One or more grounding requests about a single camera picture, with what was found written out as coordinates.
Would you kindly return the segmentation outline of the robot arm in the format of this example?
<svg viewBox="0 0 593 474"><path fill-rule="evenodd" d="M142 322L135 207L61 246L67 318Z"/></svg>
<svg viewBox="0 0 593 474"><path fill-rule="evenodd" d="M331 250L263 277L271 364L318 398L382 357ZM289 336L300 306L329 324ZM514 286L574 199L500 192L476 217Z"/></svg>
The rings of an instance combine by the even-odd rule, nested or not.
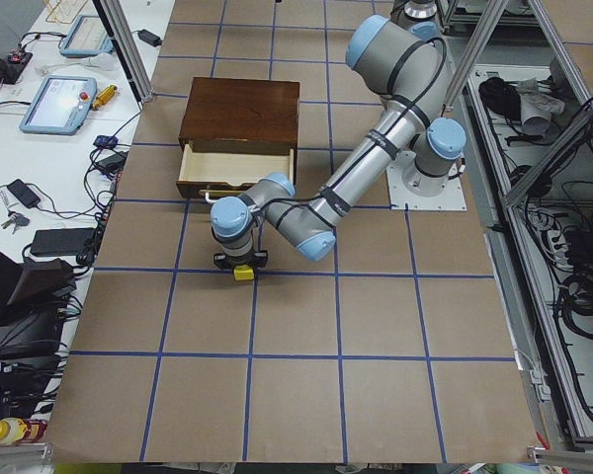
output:
<svg viewBox="0 0 593 474"><path fill-rule="evenodd" d="M273 226L306 259L319 261L334 247L334 229L405 151L414 154L402 173L414 194L433 197L462 158L466 132L444 115L448 49L441 36L423 40L391 20L372 15L353 33L346 64L383 102L378 122L313 197L298 199L292 181L274 172L235 197L212 204L214 265L251 279L267 264L253 230Z"/></svg>

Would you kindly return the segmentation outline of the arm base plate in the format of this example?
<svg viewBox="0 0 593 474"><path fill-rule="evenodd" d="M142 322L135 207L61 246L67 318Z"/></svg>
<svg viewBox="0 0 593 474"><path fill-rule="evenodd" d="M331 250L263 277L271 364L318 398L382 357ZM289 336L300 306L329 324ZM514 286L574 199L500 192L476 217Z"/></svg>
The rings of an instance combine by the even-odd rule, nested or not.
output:
<svg viewBox="0 0 593 474"><path fill-rule="evenodd" d="M459 169L457 162L443 177L423 175L415 167L416 154L399 152L385 170L390 205L396 210L467 211L460 178L450 180Z"/></svg>

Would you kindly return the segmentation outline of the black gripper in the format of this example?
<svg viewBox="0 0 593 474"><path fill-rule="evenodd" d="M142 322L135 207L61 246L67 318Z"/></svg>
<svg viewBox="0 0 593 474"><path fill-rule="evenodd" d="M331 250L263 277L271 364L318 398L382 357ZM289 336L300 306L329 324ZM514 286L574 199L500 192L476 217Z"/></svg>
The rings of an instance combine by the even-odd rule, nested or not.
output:
<svg viewBox="0 0 593 474"><path fill-rule="evenodd" d="M268 251L252 250L240 256L231 256L224 253L215 253L212 257L213 264L223 271L233 271L239 266L248 266L254 271L265 268L268 262Z"/></svg>

